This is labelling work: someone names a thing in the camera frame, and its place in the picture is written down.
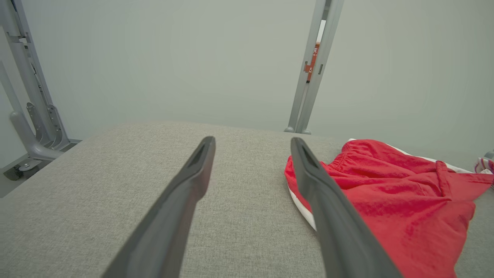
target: gray upholstered cushion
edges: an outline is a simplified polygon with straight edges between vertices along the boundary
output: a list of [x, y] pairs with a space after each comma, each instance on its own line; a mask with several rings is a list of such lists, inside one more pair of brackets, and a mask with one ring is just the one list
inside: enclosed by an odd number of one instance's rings
[[[316, 234], [293, 204], [283, 175], [294, 134], [177, 122], [122, 125], [87, 139], [4, 197], [5, 274], [101, 274], [208, 135], [216, 137], [216, 157], [182, 274], [322, 276]], [[326, 162], [343, 145], [298, 136]], [[456, 268], [460, 277], [493, 274], [493, 198], [490, 189], [477, 201]]]

